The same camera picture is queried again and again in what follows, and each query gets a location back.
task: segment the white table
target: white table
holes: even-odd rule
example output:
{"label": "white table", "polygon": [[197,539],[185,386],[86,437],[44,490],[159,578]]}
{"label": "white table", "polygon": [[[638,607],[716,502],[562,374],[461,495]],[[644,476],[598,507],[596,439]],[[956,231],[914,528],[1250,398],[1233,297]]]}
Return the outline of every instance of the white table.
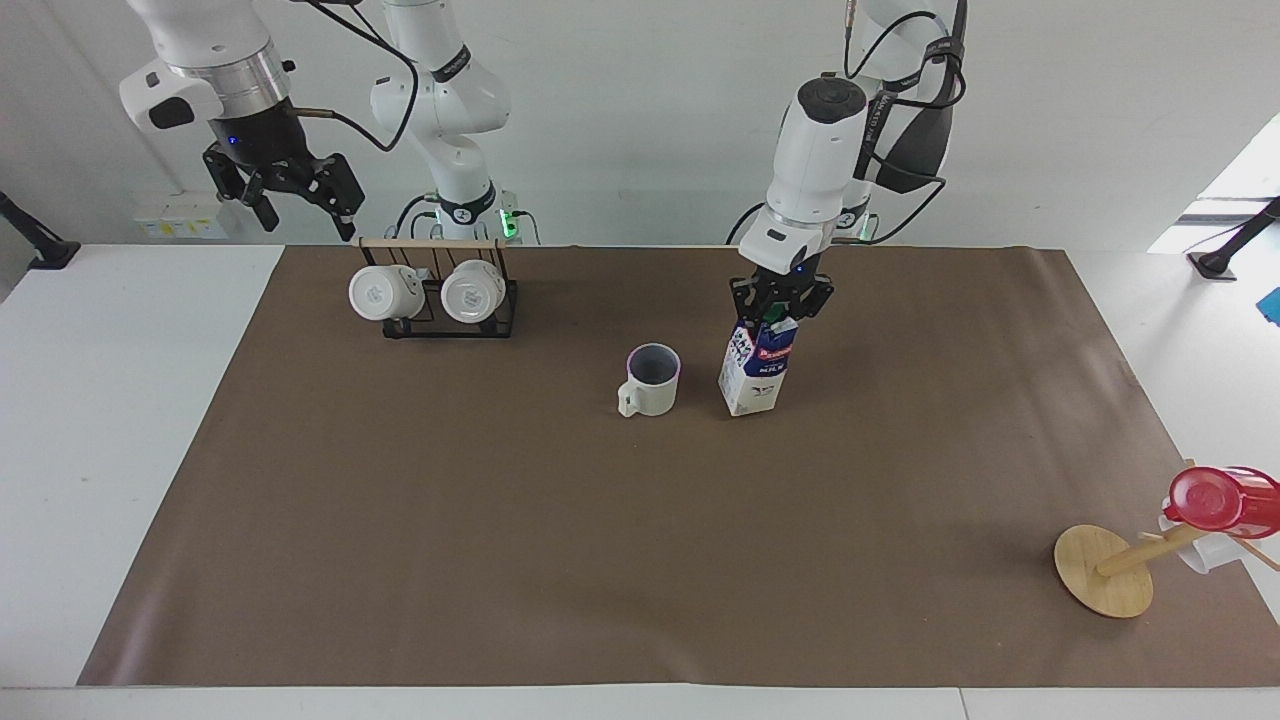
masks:
{"label": "white table", "polygon": [[[279,255],[88,246],[0,304],[0,685],[74,684]],[[1280,254],[1242,256],[1234,284],[1194,279],[1180,256],[1073,260],[1183,454],[1280,469],[1280,328],[1253,306],[1280,284]],[[1280,578],[1249,569],[1280,616]],[[8,689],[0,717],[995,720],[1088,707],[1094,720],[1170,720],[1225,707],[1280,717],[1277,701],[1280,691]]]}

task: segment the red cup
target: red cup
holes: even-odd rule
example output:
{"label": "red cup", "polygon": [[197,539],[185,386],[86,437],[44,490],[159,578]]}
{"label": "red cup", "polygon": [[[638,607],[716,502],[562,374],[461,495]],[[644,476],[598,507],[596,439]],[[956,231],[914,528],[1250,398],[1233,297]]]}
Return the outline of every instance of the red cup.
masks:
{"label": "red cup", "polygon": [[1280,483],[1253,468],[1190,468],[1169,486],[1165,516],[1208,533],[1265,538],[1280,532]]}

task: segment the window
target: window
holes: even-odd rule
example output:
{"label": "window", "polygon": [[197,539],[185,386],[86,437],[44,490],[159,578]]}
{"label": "window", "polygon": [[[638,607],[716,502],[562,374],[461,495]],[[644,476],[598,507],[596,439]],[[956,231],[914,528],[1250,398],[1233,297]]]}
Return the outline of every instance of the window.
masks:
{"label": "window", "polygon": [[[1235,227],[1258,214],[1280,195],[1280,115],[1231,161],[1174,227],[1160,236],[1151,252],[1185,252],[1197,240]],[[1221,245],[1228,234],[1215,237]],[[1206,242],[1199,250],[1216,247]]]}

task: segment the blue object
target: blue object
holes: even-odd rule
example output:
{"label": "blue object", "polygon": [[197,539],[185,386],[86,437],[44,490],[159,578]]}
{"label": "blue object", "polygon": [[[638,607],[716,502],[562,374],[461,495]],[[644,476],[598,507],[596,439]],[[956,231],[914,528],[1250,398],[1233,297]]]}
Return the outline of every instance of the blue object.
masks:
{"label": "blue object", "polygon": [[1280,325],[1280,287],[1258,302],[1262,316]]}

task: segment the green indicator light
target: green indicator light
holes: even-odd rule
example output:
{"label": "green indicator light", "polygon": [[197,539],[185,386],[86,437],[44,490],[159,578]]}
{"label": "green indicator light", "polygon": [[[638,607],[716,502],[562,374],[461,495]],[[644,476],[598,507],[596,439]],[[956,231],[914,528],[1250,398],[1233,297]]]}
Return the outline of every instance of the green indicator light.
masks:
{"label": "green indicator light", "polygon": [[516,223],[516,219],[512,218],[511,213],[506,210],[499,210],[498,214],[502,217],[502,227],[503,232],[507,233],[507,237],[516,237],[520,232],[520,224]]}

